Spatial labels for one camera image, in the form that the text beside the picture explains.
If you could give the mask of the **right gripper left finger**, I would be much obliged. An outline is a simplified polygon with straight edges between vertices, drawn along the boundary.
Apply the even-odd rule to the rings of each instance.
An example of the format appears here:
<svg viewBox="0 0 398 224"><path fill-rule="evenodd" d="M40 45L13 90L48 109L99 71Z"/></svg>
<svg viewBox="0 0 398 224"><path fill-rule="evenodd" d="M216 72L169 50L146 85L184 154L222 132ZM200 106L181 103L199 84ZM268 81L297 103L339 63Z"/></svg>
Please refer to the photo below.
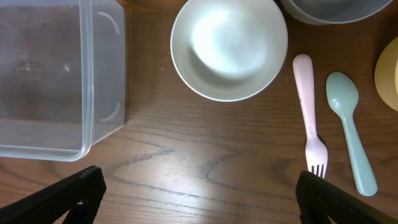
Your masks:
<svg viewBox="0 0 398 224"><path fill-rule="evenodd" d="M89 166L1 208L1 223L93 223L106 191L101 168Z"/></svg>

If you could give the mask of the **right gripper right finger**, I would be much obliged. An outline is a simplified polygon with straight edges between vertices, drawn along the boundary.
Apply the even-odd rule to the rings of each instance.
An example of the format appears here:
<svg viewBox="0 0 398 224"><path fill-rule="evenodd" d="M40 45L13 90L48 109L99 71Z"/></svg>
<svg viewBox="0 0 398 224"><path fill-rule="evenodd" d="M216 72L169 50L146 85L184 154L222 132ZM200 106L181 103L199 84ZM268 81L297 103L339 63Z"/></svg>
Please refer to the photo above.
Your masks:
<svg viewBox="0 0 398 224"><path fill-rule="evenodd" d="M397 220L360 201L333 184L303 170L295 189L303 224L368 223L397 224Z"/></svg>

